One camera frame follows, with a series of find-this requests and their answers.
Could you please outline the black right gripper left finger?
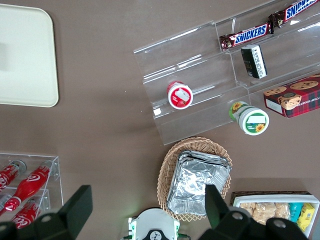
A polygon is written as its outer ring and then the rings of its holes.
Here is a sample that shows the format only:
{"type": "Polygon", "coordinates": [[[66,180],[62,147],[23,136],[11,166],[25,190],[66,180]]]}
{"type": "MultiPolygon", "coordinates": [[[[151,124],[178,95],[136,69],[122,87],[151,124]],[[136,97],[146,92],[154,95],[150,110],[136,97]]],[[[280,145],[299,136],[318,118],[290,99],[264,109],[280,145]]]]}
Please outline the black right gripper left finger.
{"type": "Polygon", "coordinates": [[[46,213],[17,229],[11,221],[0,223],[2,240],[75,240],[93,211],[92,187],[82,185],[58,212],[46,213]]]}

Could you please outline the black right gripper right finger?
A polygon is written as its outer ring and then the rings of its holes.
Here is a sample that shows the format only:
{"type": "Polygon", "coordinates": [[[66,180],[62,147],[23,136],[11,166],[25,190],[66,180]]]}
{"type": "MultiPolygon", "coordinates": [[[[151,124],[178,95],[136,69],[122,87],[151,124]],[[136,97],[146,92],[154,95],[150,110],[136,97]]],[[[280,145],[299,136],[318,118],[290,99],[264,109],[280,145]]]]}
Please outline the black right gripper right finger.
{"type": "Polygon", "coordinates": [[[214,185],[205,186],[205,210],[210,223],[200,240],[306,240],[293,222],[273,217],[256,222],[239,207],[229,208],[214,185]]]}

